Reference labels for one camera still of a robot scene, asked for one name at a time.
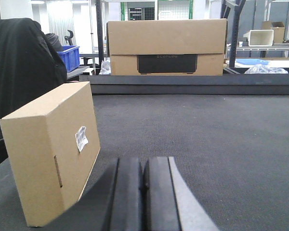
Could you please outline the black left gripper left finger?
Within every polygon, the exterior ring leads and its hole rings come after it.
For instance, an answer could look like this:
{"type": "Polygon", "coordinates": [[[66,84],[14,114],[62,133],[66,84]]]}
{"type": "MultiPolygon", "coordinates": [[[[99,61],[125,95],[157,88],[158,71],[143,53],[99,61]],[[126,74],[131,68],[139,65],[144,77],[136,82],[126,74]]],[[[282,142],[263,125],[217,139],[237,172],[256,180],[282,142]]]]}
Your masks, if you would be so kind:
{"type": "Polygon", "coordinates": [[[101,176],[105,179],[104,231],[140,231],[142,222],[142,168],[139,159],[114,159],[101,176]]]}

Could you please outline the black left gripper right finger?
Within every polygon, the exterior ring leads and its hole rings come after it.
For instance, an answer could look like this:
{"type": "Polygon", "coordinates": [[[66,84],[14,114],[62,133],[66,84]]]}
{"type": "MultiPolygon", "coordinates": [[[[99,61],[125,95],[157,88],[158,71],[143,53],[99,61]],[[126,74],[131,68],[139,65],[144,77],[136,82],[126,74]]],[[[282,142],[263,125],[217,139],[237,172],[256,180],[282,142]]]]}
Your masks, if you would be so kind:
{"type": "Polygon", "coordinates": [[[145,230],[218,231],[181,176],[173,157],[152,157],[144,168],[145,230]]]}

